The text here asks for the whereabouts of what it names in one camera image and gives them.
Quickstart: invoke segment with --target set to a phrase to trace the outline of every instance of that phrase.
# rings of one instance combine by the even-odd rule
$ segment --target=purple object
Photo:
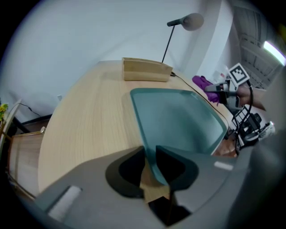
[[[194,76],[193,82],[201,88],[203,91],[205,91],[205,87],[209,85],[213,85],[211,82],[207,81],[204,76]],[[207,98],[211,102],[217,102],[217,105],[219,104],[219,94],[215,92],[205,92],[207,95]]]

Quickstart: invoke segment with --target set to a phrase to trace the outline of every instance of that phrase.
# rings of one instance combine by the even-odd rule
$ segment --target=wooden box
[[[167,82],[173,68],[148,59],[122,58],[122,75],[125,81]]]

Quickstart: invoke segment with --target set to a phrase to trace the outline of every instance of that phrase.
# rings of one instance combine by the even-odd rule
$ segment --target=teal tray
[[[194,92],[137,88],[130,95],[147,160],[164,185],[167,182],[156,164],[157,145],[212,154],[227,131],[213,108]]]

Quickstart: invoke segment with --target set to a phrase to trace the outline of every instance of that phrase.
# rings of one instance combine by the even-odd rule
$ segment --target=lamp shade
[[[203,23],[204,23],[204,18],[201,14],[191,13],[185,17],[182,17],[181,19],[168,22],[167,26],[174,26],[181,24],[185,30],[194,31],[201,28]]]

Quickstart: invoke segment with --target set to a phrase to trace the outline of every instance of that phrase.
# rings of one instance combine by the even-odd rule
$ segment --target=fluorescent light tube
[[[283,66],[286,65],[286,58],[283,56],[281,52],[279,52],[273,45],[271,45],[268,41],[264,42],[263,48],[265,48],[268,52],[270,52],[277,60],[279,60]]]

